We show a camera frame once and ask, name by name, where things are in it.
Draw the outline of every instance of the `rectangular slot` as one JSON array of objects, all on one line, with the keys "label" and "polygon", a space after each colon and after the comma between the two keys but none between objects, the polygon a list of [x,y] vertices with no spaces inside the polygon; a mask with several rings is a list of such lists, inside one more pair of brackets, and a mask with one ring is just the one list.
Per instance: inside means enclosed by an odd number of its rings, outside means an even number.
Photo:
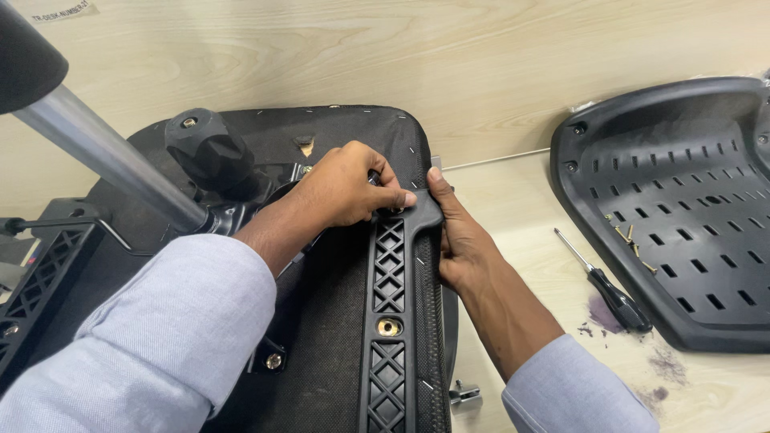
[{"label": "rectangular slot", "polygon": [[685,229],[677,229],[676,233],[679,233],[685,240],[692,240],[692,236],[690,236],[690,233],[687,233],[687,230]]},{"label": "rectangular slot", "polygon": [[692,259],[690,260],[690,263],[692,263],[692,266],[695,267],[701,274],[706,274],[708,272],[708,269],[706,269],[705,266],[703,266],[703,263],[701,263],[698,259]]},{"label": "rectangular slot", "polygon": [[738,224],[736,224],[736,223],[735,223],[735,221],[728,221],[728,222],[727,222],[727,224],[730,224],[730,227],[734,228],[734,229],[735,229],[735,231],[737,231],[737,232],[742,232],[742,231],[743,231],[743,229],[741,228],[741,226],[739,226]]},{"label": "rectangular slot", "polygon": [[722,305],[722,302],[719,302],[719,299],[717,299],[717,297],[713,294],[707,294],[706,297],[711,301],[712,304],[714,304],[715,307],[717,307],[717,310],[725,309],[725,306]]},{"label": "rectangular slot", "polygon": [[759,256],[759,254],[757,254],[757,253],[755,253],[754,251],[751,251],[751,250],[746,251],[746,252],[748,253],[749,256],[752,257],[752,259],[754,259],[755,262],[757,262],[759,264],[765,264],[765,261]]},{"label": "rectangular slot", "polygon": [[703,228],[705,228],[706,231],[711,233],[712,235],[719,236],[719,232],[714,227],[711,227],[708,224],[706,224],[703,226]]},{"label": "rectangular slot", "polygon": [[681,305],[681,307],[684,308],[685,311],[687,311],[688,313],[694,313],[695,312],[695,309],[683,297],[678,297],[678,298],[676,298],[676,300],[679,301],[679,305]]},{"label": "rectangular slot", "polygon": [[650,235],[650,239],[652,239],[658,246],[665,245],[665,242],[663,242],[663,240],[655,233]]},{"label": "rectangular slot", "polygon": [[746,293],[746,290],[738,290],[738,294],[739,294],[739,295],[741,295],[741,297],[743,298],[743,300],[745,300],[745,301],[746,301],[746,303],[747,303],[748,305],[750,305],[751,307],[755,307],[755,306],[757,305],[757,303],[756,303],[756,302],[754,302],[754,300],[752,299],[752,297],[750,297],[750,296],[749,296],[749,295]]},{"label": "rectangular slot", "polygon": [[730,266],[730,267],[738,267],[738,265],[735,264],[735,262],[727,254],[722,254],[720,257],[725,261],[725,263],[728,266]]},{"label": "rectangular slot", "polygon": [[749,221],[751,221],[755,226],[759,227],[760,229],[764,229],[765,226],[762,225],[759,221],[755,220],[754,218],[749,217]]},{"label": "rectangular slot", "polygon": [[667,273],[669,277],[671,277],[671,278],[676,278],[677,277],[676,272],[674,272],[674,270],[670,266],[668,266],[667,264],[662,264],[661,265],[661,269],[665,273]]}]

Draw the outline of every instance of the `screwdriver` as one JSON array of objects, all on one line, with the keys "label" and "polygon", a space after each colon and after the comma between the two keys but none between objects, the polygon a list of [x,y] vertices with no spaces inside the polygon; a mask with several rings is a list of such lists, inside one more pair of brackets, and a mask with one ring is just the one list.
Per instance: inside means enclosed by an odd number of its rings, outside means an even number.
[{"label": "screwdriver", "polygon": [[572,255],[577,258],[577,261],[583,264],[585,272],[588,274],[588,280],[594,287],[596,287],[596,290],[599,290],[601,297],[604,298],[604,302],[607,304],[607,308],[610,309],[610,312],[615,316],[615,319],[618,320],[618,323],[626,330],[639,334],[646,334],[652,331],[650,319],[641,312],[634,300],[621,292],[617,287],[613,286],[601,269],[593,267],[588,263],[583,256],[578,253],[578,250],[575,250],[575,247],[572,246],[570,241],[561,234],[559,229],[554,228],[554,232],[556,232],[562,242],[564,242],[564,245],[570,249]]}]

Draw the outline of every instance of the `screwdriver handle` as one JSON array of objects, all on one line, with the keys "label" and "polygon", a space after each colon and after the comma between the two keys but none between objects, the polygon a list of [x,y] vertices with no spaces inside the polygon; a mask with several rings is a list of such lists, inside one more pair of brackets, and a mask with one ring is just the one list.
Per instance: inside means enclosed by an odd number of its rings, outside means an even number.
[{"label": "screwdriver handle", "polygon": [[624,328],[639,334],[652,331],[650,319],[641,312],[633,299],[612,285],[601,269],[590,270],[588,280],[599,290],[612,315]]}]

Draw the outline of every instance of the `person's right hand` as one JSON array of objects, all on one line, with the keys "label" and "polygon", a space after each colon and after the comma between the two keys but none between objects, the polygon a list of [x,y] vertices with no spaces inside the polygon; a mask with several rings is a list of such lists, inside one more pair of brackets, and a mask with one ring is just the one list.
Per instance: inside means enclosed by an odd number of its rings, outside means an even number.
[{"label": "person's right hand", "polygon": [[444,212],[439,271],[444,282],[460,296],[467,290],[483,287],[496,270],[510,267],[495,246],[492,237],[465,210],[452,187],[433,167],[427,174],[430,193]]}]

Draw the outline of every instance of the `person's left hand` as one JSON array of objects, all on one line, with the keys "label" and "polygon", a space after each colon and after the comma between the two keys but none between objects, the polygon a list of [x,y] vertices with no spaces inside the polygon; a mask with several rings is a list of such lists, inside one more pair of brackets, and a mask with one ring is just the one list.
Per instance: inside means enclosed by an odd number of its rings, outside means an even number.
[{"label": "person's left hand", "polygon": [[[380,174],[382,186],[367,182],[369,170]],[[302,203],[302,208],[325,227],[349,226],[370,220],[382,207],[413,206],[417,196],[399,186],[385,157],[369,146],[351,141],[331,149],[281,200]]]}]

